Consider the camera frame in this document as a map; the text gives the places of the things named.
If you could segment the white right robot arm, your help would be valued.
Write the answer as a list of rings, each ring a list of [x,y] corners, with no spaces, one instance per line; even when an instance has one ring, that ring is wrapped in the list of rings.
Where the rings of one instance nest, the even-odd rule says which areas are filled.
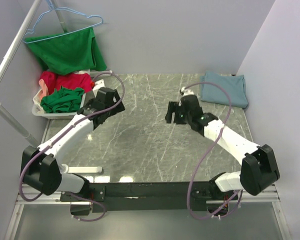
[[[274,150],[267,144],[260,146],[227,127],[217,116],[203,112],[194,95],[171,101],[165,116],[167,123],[189,125],[201,136],[216,142],[240,164],[236,172],[224,172],[215,176],[209,187],[212,198],[220,200],[232,190],[245,190],[258,195],[280,179]]]

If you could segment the grey-blue polo shirt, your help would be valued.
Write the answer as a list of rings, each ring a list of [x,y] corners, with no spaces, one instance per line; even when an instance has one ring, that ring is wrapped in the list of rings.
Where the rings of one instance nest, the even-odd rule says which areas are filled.
[[[231,105],[237,108],[246,108],[249,103],[246,97],[246,80],[244,75],[220,75],[212,71],[206,71],[200,77],[201,82],[211,84],[201,85],[201,100],[203,102],[228,105],[226,94],[215,85],[221,87],[229,96]]]

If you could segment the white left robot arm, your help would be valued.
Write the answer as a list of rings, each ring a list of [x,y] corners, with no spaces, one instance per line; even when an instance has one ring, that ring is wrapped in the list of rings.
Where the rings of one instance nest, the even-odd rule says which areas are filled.
[[[20,183],[47,196],[57,191],[71,192],[78,201],[86,200],[90,195],[90,182],[69,173],[62,164],[63,159],[79,140],[124,110],[118,91],[101,87],[96,97],[80,108],[55,136],[38,147],[28,146],[23,151]]]

